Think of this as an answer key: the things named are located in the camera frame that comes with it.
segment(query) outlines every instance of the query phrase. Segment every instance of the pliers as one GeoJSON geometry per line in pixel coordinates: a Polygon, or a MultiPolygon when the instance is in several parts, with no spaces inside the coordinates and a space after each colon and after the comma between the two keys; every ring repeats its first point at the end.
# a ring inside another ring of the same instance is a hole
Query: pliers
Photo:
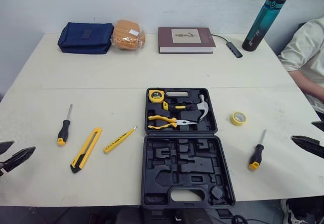
{"type": "MultiPolygon", "coordinates": [[[[0,155],[5,153],[13,143],[13,141],[0,142],[0,155]]],[[[12,157],[7,159],[5,162],[0,162],[0,176],[4,174],[1,169],[5,169],[6,172],[10,172],[26,161],[34,153],[35,148],[36,147],[33,146],[22,149],[13,154],[12,157]]]]}
{"type": "Polygon", "coordinates": [[[168,124],[162,125],[162,126],[152,126],[152,125],[148,125],[147,127],[150,129],[165,129],[168,127],[174,127],[176,128],[178,125],[189,125],[189,124],[197,124],[197,122],[193,122],[193,121],[188,121],[188,120],[178,120],[176,118],[167,118],[161,115],[154,115],[154,116],[148,116],[147,117],[150,121],[151,120],[163,120],[168,122],[168,124]]]}
{"type": "Polygon", "coordinates": [[[319,145],[319,140],[300,135],[293,135],[292,140],[300,148],[324,158],[324,147],[319,145]]]}

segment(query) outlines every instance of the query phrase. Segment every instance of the screwdriver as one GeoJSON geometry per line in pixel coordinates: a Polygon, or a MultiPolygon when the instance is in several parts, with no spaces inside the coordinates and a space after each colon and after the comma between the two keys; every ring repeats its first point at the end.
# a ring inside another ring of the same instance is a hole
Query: screwdriver
{"type": "Polygon", "coordinates": [[[264,146],[262,143],[263,143],[266,133],[267,133],[267,130],[265,129],[262,133],[260,143],[257,144],[257,146],[255,147],[255,151],[250,158],[249,169],[251,171],[255,171],[255,170],[259,169],[259,167],[260,167],[261,160],[262,160],[262,151],[264,149],[264,146]]]}
{"type": "Polygon", "coordinates": [[[70,126],[70,113],[72,110],[72,104],[70,104],[69,112],[67,113],[66,120],[63,120],[63,126],[57,136],[57,144],[58,145],[65,145],[67,138],[69,136],[69,126],[70,126]]]}
{"type": "Polygon", "coordinates": [[[130,131],[127,131],[125,134],[121,135],[117,139],[115,139],[112,143],[110,143],[109,145],[107,145],[103,149],[103,151],[105,153],[111,152],[115,147],[117,147],[120,143],[122,143],[131,133],[133,133],[136,128],[137,128],[137,126],[134,127],[133,129],[131,129],[130,131]]]}

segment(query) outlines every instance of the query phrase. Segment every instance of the tool case lid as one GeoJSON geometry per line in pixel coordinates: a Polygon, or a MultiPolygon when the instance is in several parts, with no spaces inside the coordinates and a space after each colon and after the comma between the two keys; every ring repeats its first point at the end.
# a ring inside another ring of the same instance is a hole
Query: tool case lid
{"type": "Polygon", "coordinates": [[[141,188],[144,208],[228,208],[234,204],[235,195],[217,136],[161,134],[144,138],[141,188]],[[179,190],[191,191],[200,199],[178,200],[173,194],[179,190]]]}

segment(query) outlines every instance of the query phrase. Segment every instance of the bread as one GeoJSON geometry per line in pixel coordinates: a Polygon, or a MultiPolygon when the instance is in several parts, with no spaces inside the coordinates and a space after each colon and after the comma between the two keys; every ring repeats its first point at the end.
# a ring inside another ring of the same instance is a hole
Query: bread
{"type": "Polygon", "coordinates": [[[140,33],[137,23],[128,20],[119,20],[117,22],[112,35],[112,44],[114,46],[135,50],[141,48],[144,43],[145,33],[140,33]]]}

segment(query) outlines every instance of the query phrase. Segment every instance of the navy blue bag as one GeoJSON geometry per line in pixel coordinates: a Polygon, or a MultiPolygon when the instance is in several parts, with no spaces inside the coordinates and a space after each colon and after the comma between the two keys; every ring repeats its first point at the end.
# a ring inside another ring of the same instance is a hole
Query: navy blue bag
{"type": "Polygon", "coordinates": [[[63,53],[105,54],[113,32],[113,25],[67,23],[57,45],[63,53]]]}

